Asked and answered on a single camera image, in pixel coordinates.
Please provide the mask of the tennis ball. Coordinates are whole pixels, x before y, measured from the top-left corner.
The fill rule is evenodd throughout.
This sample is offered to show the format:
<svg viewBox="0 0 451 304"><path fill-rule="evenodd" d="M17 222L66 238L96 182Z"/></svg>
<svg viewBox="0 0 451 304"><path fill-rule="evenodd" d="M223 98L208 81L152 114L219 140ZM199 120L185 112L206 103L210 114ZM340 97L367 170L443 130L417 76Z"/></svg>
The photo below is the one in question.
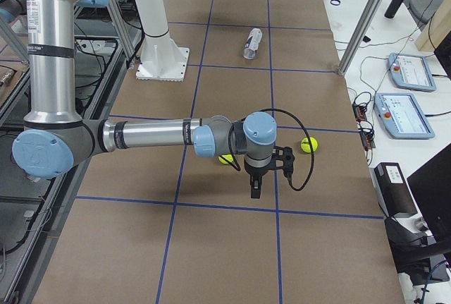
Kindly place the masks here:
<svg viewBox="0 0 451 304"><path fill-rule="evenodd" d="M319 144L314 137L305 137L300 142L300 148L305 153L315 152L319 147Z"/></svg>
<svg viewBox="0 0 451 304"><path fill-rule="evenodd" d="M218 157L218 160L222 164L234 164L234 159L231 154L224 154Z"/></svg>

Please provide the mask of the clear tennis ball can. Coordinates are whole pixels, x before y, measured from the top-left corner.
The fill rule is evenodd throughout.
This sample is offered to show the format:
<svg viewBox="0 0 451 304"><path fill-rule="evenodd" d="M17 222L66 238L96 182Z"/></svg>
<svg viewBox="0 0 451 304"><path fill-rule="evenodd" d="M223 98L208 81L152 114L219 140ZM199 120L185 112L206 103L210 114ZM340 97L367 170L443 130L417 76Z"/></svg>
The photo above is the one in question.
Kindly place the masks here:
<svg viewBox="0 0 451 304"><path fill-rule="evenodd" d="M252 60L255 58L262 35L262 31L259 28L253 28L249 32L242 54L245 59Z"/></svg>

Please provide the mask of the orange electronics board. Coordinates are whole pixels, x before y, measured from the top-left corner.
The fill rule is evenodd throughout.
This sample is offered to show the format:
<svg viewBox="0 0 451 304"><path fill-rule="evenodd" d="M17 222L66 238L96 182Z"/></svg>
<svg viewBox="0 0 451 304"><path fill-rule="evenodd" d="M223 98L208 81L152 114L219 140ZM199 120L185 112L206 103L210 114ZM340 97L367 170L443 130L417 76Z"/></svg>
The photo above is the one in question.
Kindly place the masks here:
<svg viewBox="0 0 451 304"><path fill-rule="evenodd" d="M367 104L356 104L355 102L353 102L352 110L357 124L357 129L359 131L359 136L361 138L362 146L364 150L368 152L376 146L373 141L375 135L373 124L366 117Z"/></svg>

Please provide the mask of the black box white label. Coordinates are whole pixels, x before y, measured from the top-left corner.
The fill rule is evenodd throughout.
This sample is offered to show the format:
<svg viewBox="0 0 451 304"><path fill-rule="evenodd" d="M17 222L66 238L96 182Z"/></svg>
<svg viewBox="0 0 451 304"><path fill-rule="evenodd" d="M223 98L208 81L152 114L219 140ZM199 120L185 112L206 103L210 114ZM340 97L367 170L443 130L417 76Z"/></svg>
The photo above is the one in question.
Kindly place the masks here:
<svg viewBox="0 0 451 304"><path fill-rule="evenodd" d="M389 217L410 218L418 213L398 163L379 163L373 169L373 176Z"/></svg>

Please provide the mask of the lower blue teach pendant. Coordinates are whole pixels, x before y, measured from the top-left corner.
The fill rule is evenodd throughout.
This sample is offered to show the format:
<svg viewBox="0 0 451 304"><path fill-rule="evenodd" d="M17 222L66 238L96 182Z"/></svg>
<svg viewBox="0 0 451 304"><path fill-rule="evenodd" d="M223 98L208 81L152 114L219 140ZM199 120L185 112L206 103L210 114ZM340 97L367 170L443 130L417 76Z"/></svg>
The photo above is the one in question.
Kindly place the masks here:
<svg viewBox="0 0 451 304"><path fill-rule="evenodd" d="M390 137L400 140L428 140L435 137L412 93L376 93L374 104Z"/></svg>

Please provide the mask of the blue teach pendant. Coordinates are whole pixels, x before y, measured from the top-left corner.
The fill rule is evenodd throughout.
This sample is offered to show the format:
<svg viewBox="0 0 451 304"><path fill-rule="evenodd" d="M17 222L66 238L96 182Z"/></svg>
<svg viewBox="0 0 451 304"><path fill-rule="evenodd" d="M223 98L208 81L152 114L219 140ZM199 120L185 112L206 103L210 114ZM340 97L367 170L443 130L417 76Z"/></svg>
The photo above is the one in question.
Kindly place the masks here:
<svg viewBox="0 0 451 304"><path fill-rule="evenodd" d="M390 137L400 140L428 140L435 137L412 93L376 93L374 104Z"/></svg>
<svg viewBox="0 0 451 304"><path fill-rule="evenodd" d="M388 64L392 81L398 88L436 91L436 84L425 56L391 53Z"/></svg>

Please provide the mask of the black computer monitor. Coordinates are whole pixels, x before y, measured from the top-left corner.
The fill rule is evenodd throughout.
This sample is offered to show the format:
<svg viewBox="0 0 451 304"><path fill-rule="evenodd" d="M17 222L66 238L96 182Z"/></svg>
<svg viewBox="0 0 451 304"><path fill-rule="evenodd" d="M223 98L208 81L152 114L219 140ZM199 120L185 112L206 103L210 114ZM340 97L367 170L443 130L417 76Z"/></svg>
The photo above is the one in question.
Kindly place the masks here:
<svg viewBox="0 0 451 304"><path fill-rule="evenodd" d="M450 238L450 145L420 166L407 181L432 234Z"/></svg>

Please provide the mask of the upper blue teach pendant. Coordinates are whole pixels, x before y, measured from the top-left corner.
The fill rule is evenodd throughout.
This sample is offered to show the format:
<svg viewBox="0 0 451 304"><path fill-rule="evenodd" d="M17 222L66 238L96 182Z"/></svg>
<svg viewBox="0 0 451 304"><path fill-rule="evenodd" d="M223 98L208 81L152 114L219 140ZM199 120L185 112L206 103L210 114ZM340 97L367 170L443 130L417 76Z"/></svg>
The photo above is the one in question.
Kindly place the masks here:
<svg viewBox="0 0 451 304"><path fill-rule="evenodd" d="M436 84L425 56L391 53L388 64L392 81L398 88L436 91Z"/></svg>

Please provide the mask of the black water bottle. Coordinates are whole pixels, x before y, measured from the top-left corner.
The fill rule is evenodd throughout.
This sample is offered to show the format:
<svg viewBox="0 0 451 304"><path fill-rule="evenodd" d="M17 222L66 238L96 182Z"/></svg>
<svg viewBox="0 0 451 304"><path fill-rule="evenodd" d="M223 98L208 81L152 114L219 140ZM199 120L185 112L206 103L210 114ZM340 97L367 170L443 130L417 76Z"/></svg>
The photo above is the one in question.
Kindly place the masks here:
<svg viewBox="0 0 451 304"><path fill-rule="evenodd" d="M389 19L394 18L403 2L404 0L392 0L384 13L384 17Z"/></svg>

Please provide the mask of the white pedestal column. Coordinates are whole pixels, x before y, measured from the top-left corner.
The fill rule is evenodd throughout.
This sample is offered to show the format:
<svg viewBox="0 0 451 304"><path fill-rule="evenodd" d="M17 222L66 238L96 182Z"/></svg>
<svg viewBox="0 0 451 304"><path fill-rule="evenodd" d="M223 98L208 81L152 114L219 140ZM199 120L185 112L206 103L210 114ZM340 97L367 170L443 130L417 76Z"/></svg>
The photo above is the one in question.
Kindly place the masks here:
<svg viewBox="0 0 451 304"><path fill-rule="evenodd" d="M190 50L178 47L171 38L163 0L135 0L135 4L144 32L136 77L182 81Z"/></svg>

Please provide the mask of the aluminium frame post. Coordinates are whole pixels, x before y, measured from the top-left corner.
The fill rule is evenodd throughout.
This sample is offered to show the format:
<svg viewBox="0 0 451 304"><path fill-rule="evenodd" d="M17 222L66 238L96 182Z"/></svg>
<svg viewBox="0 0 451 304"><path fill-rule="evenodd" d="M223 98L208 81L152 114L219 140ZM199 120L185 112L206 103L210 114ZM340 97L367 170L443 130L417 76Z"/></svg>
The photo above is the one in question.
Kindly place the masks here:
<svg viewBox="0 0 451 304"><path fill-rule="evenodd" d="M340 64L338 66L339 75L344 76L346 74L347 69L350 67L350 64L357 53L363 37L366 34L366 31L368 30L381 2L382 0L367 1L357 26L350 38L350 42L347 45L345 53L340 60Z"/></svg>

